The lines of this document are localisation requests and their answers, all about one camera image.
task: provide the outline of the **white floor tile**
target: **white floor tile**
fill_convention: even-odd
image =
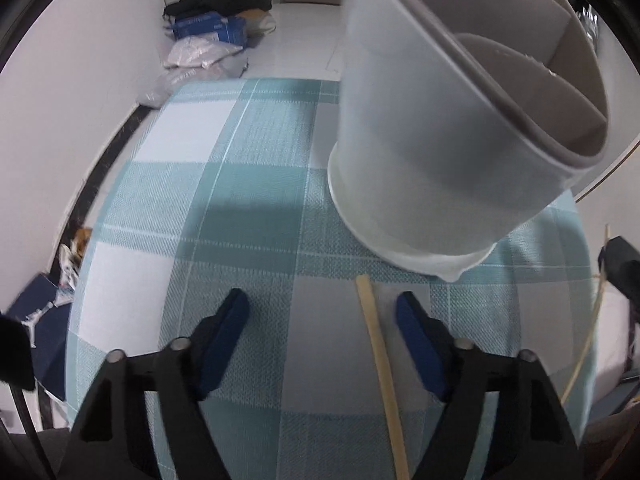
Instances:
[[[596,332],[594,402],[613,390],[625,371],[628,330],[629,300],[607,283]]]
[[[52,400],[51,418],[53,419],[54,428],[67,428],[69,423],[66,420],[66,405]]]
[[[280,4],[271,13],[276,30],[248,49],[245,77],[340,79],[340,7]]]
[[[40,410],[38,408],[38,395],[36,392],[23,392],[24,400],[27,402],[27,407],[33,421],[33,426],[36,431],[42,431],[42,422],[40,420]],[[9,390],[9,386],[5,383],[0,383],[0,418],[2,423],[6,426],[9,433],[24,433],[24,428],[18,417],[18,412],[14,404],[14,399]]]

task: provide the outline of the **white plastic cup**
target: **white plastic cup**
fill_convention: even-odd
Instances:
[[[434,5],[459,28],[455,34],[423,0],[344,3],[329,181],[345,224],[373,252],[453,281],[600,160],[604,86],[566,0],[541,4],[555,13],[550,45],[535,34],[523,44],[517,30],[499,30],[490,18],[460,25],[457,10],[441,2]],[[492,35],[530,47],[568,80]],[[527,93],[532,86],[543,91]]]

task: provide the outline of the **teal plaid fabric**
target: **teal plaid fabric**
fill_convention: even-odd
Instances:
[[[338,83],[233,80],[183,87],[120,173],[76,291],[66,354],[71,419],[106,352],[152,352],[188,335],[232,287],[252,302],[222,386],[201,406],[234,480],[392,479],[369,337],[353,279],[374,282],[410,468],[442,406],[420,385],[392,317],[412,290],[455,336],[485,351],[531,348],[562,390],[592,301],[580,220],[567,192],[456,283],[404,272],[363,248],[331,202]],[[565,406],[576,434],[591,400],[591,354]],[[480,478],[495,415],[468,478]],[[173,478],[155,397],[162,474]]]

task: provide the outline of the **wooden stick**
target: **wooden stick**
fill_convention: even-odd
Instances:
[[[404,448],[404,437],[402,436],[402,425],[400,423],[400,412],[398,410],[398,400],[394,390],[394,380],[391,375],[391,365],[386,354],[385,340],[380,330],[376,300],[373,296],[371,282],[366,274],[356,278],[356,287],[360,306],[364,313],[364,319],[369,330],[371,347],[373,349],[373,359],[376,362],[378,381],[380,382],[380,392],[382,393],[382,403],[385,407],[386,428],[391,441],[391,452],[394,457],[397,480],[410,480],[409,465],[406,461],[406,450]]]
[[[609,224],[604,227],[604,248],[607,247],[609,243],[609,239],[611,238],[611,229],[609,228]],[[596,294],[596,300],[593,305],[593,311],[591,312],[591,325],[589,327],[589,331],[587,332],[587,337],[584,339],[584,344],[582,345],[582,351],[580,352],[580,357],[575,363],[574,370],[572,371],[571,377],[569,377],[569,382],[564,387],[564,392],[562,393],[562,397],[560,397],[560,402],[562,405],[565,404],[567,399],[569,398],[569,394],[571,394],[571,390],[574,389],[575,381],[578,379],[578,375],[580,375],[580,370],[582,370],[582,365],[584,364],[585,359],[587,358],[587,354],[589,353],[589,348],[591,348],[591,341],[593,340],[593,333],[596,331],[596,327],[598,325],[598,315],[600,314],[600,307],[602,306],[602,298],[604,297],[604,289],[607,285],[607,276],[604,271],[604,263],[600,267],[600,275],[598,280],[598,293]]]

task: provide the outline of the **blue box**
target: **blue box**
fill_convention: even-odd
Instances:
[[[171,28],[176,40],[216,32],[219,41],[246,46],[246,20],[239,16],[224,18],[217,12],[206,12],[175,22]]]

